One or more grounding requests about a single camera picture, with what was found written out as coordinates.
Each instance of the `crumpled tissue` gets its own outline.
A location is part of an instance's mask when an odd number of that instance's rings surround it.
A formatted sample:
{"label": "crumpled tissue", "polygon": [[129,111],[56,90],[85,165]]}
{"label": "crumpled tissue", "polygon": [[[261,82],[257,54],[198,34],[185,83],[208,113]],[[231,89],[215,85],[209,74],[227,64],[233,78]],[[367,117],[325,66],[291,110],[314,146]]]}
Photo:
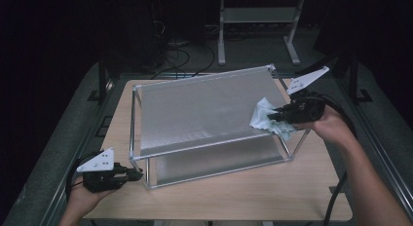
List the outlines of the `crumpled tissue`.
{"label": "crumpled tissue", "polygon": [[284,140],[289,140],[291,133],[296,132],[296,129],[285,121],[278,122],[270,120],[267,115],[278,113],[275,109],[276,107],[273,106],[266,97],[262,98],[252,113],[249,125],[259,130],[274,132]]}

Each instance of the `black cable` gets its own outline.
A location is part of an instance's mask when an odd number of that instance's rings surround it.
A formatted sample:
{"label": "black cable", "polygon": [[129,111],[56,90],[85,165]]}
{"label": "black cable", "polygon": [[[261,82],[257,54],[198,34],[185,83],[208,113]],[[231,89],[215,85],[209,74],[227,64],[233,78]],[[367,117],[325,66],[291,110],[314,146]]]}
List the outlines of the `black cable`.
{"label": "black cable", "polygon": [[70,193],[72,192],[72,187],[79,184],[72,184],[73,181],[73,175],[75,174],[76,168],[78,168],[80,166],[80,164],[82,163],[83,160],[85,160],[86,158],[90,157],[90,156],[96,156],[98,154],[100,154],[101,151],[98,152],[91,152],[87,155],[85,155],[82,158],[79,158],[75,161],[75,163],[72,165],[72,167],[70,168],[69,174],[66,177],[66,187],[64,189],[64,193],[66,194],[66,201],[69,201],[69,197],[70,197]]}
{"label": "black cable", "polygon": [[[350,117],[345,113],[344,109],[341,106],[339,106],[338,103],[333,102],[333,100],[330,100],[331,99],[330,96],[323,94],[321,97],[324,99],[326,105],[332,107],[334,110],[336,110],[340,114],[341,118],[346,123],[347,127],[349,127],[349,129],[352,132],[353,136],[355,138],[357,138],[357,132],[356,132],[355,124],[352,122]],[[345,170],[343,175],[341,176],[336,188],[334,189],[334,192],[333,192],[333,195],[331,196],[330,202],[328,203],[328,208],[327,208],[327,212],[325,213],[323,226],[327,226],[329,224],[330,217],[331,217],[331,212],[333,210],[335,200],[337,199],[337,196],[340,193],[340,191],[341,191],[344,183],[346,182],[346,180],[347,180],[347,171]]]}
{"label": "black cable", "polygon": [[323,221],[323,226],[328,226],[330,222],[330,217],[331,217],[331,212],[333,211],[334,203],[335,200],[337,199],[338,194],[341,191],[341,188],[343,187],[344,183],[347,180],[347,171],[345,170],[343,175],[341,176],[336,188],[334,189],[333,195],[331,196],[330,202],[328,203],[328,208],[327,212],[325,213],[325,218]]}
{"label": "black cable", "polygon": [[[171,57],[173,59],[179,59],[179,51],[178,49],[173,49],[174,51],[176,51],[176,57],[172,56],[171,54],[168,54],[168,57]],[[165,60],[168,62],[169,66],[173,67],[173,65],[175,65],[172,61],[170,61],[167,57],[165,58]]]}
{"label": "black cable", "polygon": [[73,188],[73,187],[75,187],[75,186],[77,186],[77,185],[80,185],[80,184],[82,184],[82,183],[83,183],[83,181],[80,181],[79,183],[72,184],[72,186],[71,186],[71,187]]}
{"label": "black cable", "polygon": [[208,65],[207,67],[205,67],[205,68],[203,68],[203,69],[195,72],[194,74],[192,74],[191,77],[195,77],[195,76],[197,76],[200,72],[203,72],[203,71],[209,69],[209,68],[212,66],[213,62],[215,61],[215,52],[213,51],[213,49],[210,48],[209,46],[205,46],[205,47],[206,47],[207,49],[209,49],[210,52],[212,53],[212,60],[211,60],[211,62],[209,63],[209,65]]}
{"label": "black cable", "polygon": [[[181,64],[179,64],[179,65],[177,65],[177,66],[173,66],[173,67],[171,67],[171,68],[167,68],[167,69],[164,69],[164,70],[162,70],[162,71],[157,72],[157,73],[156,73],[154,76],[152,76],[149,80],[154,80],[156,77],[158,77],[158,76],[161,75],[162,73],[165,73],[165,72],[168,72],[168,71],[171,71],[171,70],[179,70],[179,71],[182,71],[182,72],[186,75],[186,72],[183,71],[182,69],[179,69],[179,68],[189,62],[189,59],[191,58],[190,55],[189,55],[187,52],[182,51],[182,50],[179,50],[179,49],[171,49],[171,50],[175,50],[175,51],[177,51],[177,52],[181,52],[181,53],[185,54],[185,55],[187,56],[187,58],[185,59],[185,61],[184,61],[183,63],[181,63]],[[167,62],[169,63],[169,66],[170,66],[171,64],[174,65],[174,63],[170,62],[168,59],[167,59]]]}
{"label": "black cable", "polygon": [[193,41],[185,41],[185,42],[181,42],[181,43],[177,43],[177,38],[175,38],[174,44],[171,42],[168,42],[168,48],[169,49],[178,49],[178,48],[183,48],[183,47],[187,47],[190,45],[194,45]]}
{"label": "black cable", "polygon": [[294,102],[300,102],[300,101],[306,101],[307,99],[312,99],[312,100],[317,100],[317,101],[325,101],[324,98],[322,97],[317,97],[317,96],[306,96],[306,97],[302,97],[302,98],[297,98],[297,99],[293,99]]}
{"label": "black cable", "polygon": [[97,226],[97,224],[94,222],[93,219],[91,219],[91,223],[92,223],[93,226]]}

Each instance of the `transparent acrylic box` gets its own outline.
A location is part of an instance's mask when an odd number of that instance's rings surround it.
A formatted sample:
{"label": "transparent acrylic box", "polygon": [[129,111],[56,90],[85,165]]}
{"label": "transparent acrylic box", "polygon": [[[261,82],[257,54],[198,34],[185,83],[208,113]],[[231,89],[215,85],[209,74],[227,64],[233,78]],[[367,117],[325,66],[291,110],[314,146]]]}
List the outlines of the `transparent acrylic box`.
{"label": "transparent acrylic box", "polygon": [[293,160],[308,131],[286,142],[249,125],[263,97],[276,107],[286,104],[272,70],[268,65],[133,86],[130,161],[144,168],[146,187]]}

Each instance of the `hand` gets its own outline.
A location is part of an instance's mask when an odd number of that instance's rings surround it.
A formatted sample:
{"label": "hand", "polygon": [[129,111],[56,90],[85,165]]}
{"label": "hand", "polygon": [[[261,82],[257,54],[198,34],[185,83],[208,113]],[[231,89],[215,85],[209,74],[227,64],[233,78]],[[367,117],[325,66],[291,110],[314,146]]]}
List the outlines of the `hand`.
{"label": "hand", "polygon": [[78,225],[80,219],[91,212],[100,202],[100,200],[116,191],[108,190],[92,193],[83,186],[83,184],[81,183],[82,181],[83,177],[78,177],[75,180],[75,186],[72,187],[66,211],[64,212],[64,215],[60,220],[60,226]]}
{"label": "hand", "polygon": [[312,129],[322,139],[339,146],[342,146],[346,142],[356,140],[340,114],[327,105],[318,121],[296,124],[294,126],[301,129]]}

